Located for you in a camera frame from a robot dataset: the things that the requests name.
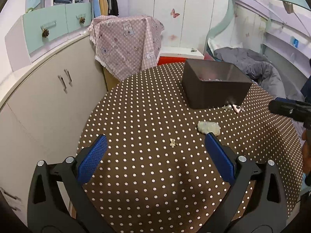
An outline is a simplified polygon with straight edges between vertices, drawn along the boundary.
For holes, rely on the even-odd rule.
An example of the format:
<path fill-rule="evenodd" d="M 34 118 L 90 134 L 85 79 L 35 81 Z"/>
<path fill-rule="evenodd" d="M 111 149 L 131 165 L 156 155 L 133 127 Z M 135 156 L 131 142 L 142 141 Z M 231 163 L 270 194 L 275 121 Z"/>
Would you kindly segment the pink heart charm keychain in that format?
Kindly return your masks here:
<path fill-rule="evenodd" d="M 230 111 L 233 110 L 235 113 L 240 113 L 242 111 L 244 111 L 244 108 L 242 106 L 238 106 L 235 104 L 228 104 L 222 107 L 222 109 L 226 110 L 226 111 Z"/>

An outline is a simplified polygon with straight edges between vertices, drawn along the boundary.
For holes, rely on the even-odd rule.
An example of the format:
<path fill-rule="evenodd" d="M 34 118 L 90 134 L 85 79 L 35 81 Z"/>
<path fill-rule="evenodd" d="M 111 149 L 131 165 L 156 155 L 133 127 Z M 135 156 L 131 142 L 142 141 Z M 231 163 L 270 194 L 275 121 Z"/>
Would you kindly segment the pink gingham bear cloth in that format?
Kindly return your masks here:
<path fill-rule="evenodd" d="M 158 63 L 164 25 L 154 17 L 102 15 L 88 31 L 95 59 L 119 81 Z"/>

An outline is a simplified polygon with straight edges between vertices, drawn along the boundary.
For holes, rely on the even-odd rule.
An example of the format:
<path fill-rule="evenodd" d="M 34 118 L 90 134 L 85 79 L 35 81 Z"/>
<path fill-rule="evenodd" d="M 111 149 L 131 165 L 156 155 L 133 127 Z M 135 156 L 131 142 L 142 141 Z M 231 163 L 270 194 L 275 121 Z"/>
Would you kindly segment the brown polka dot tablecloth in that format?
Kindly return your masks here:
<path fill-rule="evenodd" d="M 193 110 L 181 86 L 184 65 L 145 70 L 99 101 L 78 150 L 107 137 L 108 149 L 84 191 L 117 232 L 196 232 L 223 200 L 221 179 L 204 146 L 198 121 L 216 122 L 219 140 L 236 154 L 279 168 L 291 214 L 301 190 L 301 143 L 292 121 L 268 109 L 272 97 L 252 85 L 235 113 Z M 176 146 L 170 146 L 170 138 Z"/>

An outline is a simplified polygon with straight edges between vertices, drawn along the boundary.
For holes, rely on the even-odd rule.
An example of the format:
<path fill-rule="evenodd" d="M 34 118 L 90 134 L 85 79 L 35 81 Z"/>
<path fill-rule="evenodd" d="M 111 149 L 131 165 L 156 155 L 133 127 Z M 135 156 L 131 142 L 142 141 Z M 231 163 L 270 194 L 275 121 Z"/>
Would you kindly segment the mint green drawer unit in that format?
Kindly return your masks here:
<path fill-rule="evenodd" d="M 12 71 L 32 64 L 69 39 L 84 34 L 91 19 L 90 3 L 55 5 L 22 15 L 5 36 Z"/>

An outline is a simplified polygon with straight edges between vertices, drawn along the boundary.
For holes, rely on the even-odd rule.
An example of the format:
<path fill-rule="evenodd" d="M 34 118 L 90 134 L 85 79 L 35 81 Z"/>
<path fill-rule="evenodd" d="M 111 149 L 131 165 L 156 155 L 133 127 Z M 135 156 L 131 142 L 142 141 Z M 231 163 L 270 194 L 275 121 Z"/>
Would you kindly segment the grey quilt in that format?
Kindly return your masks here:
<path fill-rule="evenodd" d="M 246 48 L 223 47 L 214 50 L 213 55 L 223 62 L 236 65 L 273 98 L 286 97 L 281 75 L 260 53 Z"/>

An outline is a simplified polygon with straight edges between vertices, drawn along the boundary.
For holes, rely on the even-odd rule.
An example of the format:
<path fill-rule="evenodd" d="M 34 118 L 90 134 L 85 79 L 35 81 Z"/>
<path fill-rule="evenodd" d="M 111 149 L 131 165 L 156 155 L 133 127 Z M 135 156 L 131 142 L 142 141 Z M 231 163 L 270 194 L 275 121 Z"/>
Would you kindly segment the beige cabinet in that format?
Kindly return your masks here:
<path fill-rule="evenodd" d="M 82 37 L 36 64 L 1 102 L 1 194 L 22 222 L 37 162 L 76 155 L 84 125 L 106 91 L 93 44 Z"/>

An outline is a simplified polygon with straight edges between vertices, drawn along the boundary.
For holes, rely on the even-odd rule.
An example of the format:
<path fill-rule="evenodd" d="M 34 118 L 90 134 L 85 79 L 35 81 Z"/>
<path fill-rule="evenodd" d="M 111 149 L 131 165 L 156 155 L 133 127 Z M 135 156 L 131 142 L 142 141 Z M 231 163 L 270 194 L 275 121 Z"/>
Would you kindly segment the grey storage box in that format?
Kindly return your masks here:
<path fill-rule="evenodd" d="M 181 84 L 188 106 L 200 110 L 232 104 L 240 106 L 252 81 L 234 64 L 187 59 Z"/>

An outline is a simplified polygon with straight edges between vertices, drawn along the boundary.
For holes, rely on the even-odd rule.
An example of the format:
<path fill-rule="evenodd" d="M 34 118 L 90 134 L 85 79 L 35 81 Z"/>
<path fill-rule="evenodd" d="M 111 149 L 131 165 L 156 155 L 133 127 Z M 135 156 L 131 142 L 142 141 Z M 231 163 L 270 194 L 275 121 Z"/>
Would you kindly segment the pale green jade pendant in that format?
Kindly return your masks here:
<path fill-rule="evenodd" d="M 213 133 L 215 136 L 220 135 L 220 126 L 215 122 L 198 121 L 197 130 L 205 135 L 208 133 Z"/>

